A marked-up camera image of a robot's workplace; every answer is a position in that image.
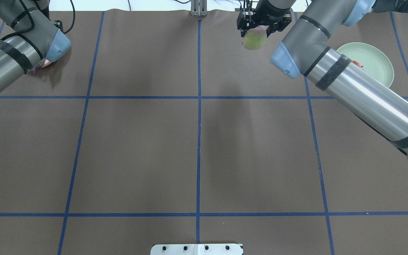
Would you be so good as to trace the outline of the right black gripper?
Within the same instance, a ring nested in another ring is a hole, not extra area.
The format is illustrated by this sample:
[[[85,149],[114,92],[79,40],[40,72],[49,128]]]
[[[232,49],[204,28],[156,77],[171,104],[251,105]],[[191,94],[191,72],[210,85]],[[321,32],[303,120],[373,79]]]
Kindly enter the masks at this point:
[[[282,32],[291,23],[290,9],[275,6],[258,6],[255,10],[239,10],[237,29],[243,38],[250,30],[258,26],[267,26],[266,35]]]

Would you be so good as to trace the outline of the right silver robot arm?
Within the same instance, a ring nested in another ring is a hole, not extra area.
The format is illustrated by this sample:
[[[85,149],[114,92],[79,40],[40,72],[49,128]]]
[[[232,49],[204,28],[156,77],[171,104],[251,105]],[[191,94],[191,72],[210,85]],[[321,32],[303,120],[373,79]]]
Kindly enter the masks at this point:
[[[374,0],[313,0],[271,63],[293,79],[307,77],[408,159],[408,101],[327,45],[341,25],[356,24],[374,5]]]

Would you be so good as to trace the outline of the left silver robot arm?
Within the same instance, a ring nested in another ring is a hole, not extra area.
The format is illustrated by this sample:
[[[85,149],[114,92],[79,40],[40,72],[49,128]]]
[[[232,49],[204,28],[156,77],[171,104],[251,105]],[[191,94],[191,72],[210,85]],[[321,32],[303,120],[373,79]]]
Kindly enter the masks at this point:
[[[13,29],[0,39],[0,93],[71,48],[61,22],[50,20],[48,0],[0,0],[0,19]]]

